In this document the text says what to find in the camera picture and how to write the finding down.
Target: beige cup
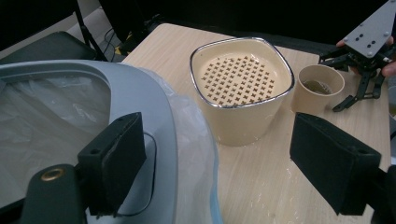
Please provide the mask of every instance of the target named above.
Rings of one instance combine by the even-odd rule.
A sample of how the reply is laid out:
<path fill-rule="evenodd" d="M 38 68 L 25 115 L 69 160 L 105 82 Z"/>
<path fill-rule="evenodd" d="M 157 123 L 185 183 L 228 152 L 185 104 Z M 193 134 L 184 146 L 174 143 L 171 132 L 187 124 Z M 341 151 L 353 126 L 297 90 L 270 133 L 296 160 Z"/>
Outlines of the beige cup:
<path fill-rule="evenodd" d="M 321 64 L 305 67 L 299 74 L 291 110 L 317 115 L 327 108 L 345 86 L 343 76 L 335 69 Z"/>

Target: grid pattern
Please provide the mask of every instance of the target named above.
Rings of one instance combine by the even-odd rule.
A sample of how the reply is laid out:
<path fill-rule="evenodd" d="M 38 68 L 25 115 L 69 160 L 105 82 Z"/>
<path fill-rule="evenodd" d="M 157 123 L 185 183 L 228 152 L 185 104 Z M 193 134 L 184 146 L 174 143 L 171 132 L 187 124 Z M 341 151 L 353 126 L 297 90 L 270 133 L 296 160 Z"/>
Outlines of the grid pattern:
<path fill-rule="evenodd" d="M 275 80 L 258 59 L 217 58 L 200 77 L 205 98 L 221 106 L 249 105 L 274 96 Z"/>

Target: beige container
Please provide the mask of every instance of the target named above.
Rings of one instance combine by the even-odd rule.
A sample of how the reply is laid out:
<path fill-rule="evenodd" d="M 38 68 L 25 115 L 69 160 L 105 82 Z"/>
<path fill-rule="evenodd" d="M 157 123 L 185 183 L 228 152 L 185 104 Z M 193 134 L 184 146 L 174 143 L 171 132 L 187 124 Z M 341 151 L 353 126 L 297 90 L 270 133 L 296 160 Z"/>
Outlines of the beige container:
<path fill-rule="evenodd" d="M 304 85 L 306 81 L 314 81 L 319 85 L 324 85 L 325 88 L 323 89 L 329 89 L 329 93 L 323 94 L 309 90 Z M 331 110 L 335 106 L 332 105 L 334 104 L 333 99 L 337 99 L 337 95 L 344 87 L 343 76 L 334 68 L 322 64 L 309 65 L 301 70 L 298 76 L 291 101 L 291 110 L 311 115 L 317 115 L 328 109 Z"/>
<path fill-rule="evenodd" d="M 283 56 L 256 37 L 202 46 L 192 53 L 190 70 L 198 105 L 215 139 L 227 146 L 261 138 L 294 86 Z"/>

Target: light wood surface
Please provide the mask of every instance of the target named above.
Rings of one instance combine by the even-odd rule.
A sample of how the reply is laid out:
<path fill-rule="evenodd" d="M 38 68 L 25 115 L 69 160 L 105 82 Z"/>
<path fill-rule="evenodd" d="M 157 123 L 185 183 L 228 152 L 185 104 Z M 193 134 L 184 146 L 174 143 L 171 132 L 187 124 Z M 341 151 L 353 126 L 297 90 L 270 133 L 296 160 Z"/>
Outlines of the light wood surface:
<path fill-rule="evenodd" d="M 123 62 L 163 77 L 177 93 L 196 99 L 189 70 L 192 52 L 204 44 L 230 38 L 173 24 L 157 27 Z M 318 55 L 277 47 L 295 76 Z M 343 73 L 346 88 L 338 103 L 354 95 L 359 77 Z M 294 114 L 293 92 L 280 107 L 270 131 L 244 147 L 219 149 L 219 205 L 224 223 L 370 223 L 373 209 L 363 216 L 337 216 L 298 167 L 290 160 Z M 382 154 L 380 168 L 390 166 L 388 86 L 378 100 L 364 100 L 347 110 L 318 115 Z"/>

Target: plastic wrap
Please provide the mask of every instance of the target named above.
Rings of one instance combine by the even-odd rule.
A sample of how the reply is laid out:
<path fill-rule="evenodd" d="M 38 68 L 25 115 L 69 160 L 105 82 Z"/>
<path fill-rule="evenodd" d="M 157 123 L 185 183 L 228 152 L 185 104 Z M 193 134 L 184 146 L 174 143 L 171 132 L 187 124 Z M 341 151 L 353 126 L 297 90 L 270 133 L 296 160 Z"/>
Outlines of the plastic wrap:
<path fill-rule="evenodd" d="M 192 99 L 177 95 L 141 68 L 166 93 L 177 129 L 177 223 L 221 223 L 218 155 L 212 134 Z M 36 172 L 77 154 L 108 124 L 108 86 L 85 77 L 0 83 L 0 207 L 24 197 Z M 108 223 L 108 218 L 95 222 Z"/>

